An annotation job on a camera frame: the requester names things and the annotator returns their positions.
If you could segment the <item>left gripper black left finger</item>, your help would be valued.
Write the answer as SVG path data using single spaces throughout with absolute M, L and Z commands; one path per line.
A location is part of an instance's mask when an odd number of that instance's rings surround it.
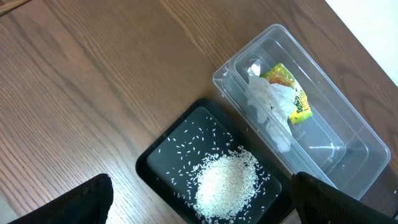
M 112 181 L 102 173 L 10 224 L 105 224 L 112 203 Z

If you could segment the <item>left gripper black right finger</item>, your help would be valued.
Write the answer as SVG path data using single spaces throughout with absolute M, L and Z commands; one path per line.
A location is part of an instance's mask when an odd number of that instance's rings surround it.
M 292 176 L 290 196 L 302 223 L 397 223 L 305 172 Z

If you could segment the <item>green snack wrapper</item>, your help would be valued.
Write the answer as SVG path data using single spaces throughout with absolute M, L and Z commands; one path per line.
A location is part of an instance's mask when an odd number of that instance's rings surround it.
M 283 63 L 276 64 L 268 72 L 260 74 L 260 77 L 265 78 L 272 85 L 279 84 L 289 89 L 289 98 L 295 105 L 295 109 L 289 116 L 293 125 L 297 125 L 313 115 L 306 93 Z

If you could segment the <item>white tissue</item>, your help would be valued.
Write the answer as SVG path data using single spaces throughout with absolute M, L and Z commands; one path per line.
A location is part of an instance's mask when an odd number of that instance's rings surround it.
M 248 68 L 249 84 L 245 91 L 248 98 L 248 105 L 254 106 L 257 111 L 257 122 L 266 125 L 266 131 L 272 140 L 277 144 L 279 152 L 290 151 L 291 141 L 287 136 L 281 134 L 278 127 L 267 113 L 261 111 L 262 108 L 268 109 L 274 115 L 282 127 L 291 135 L 288 119 L 295 109 L 293 101 L 289 98 L 289 89 L 279 84 L 270 84 L 265 78 L 261 78 L 262 63 L 256 60 Z

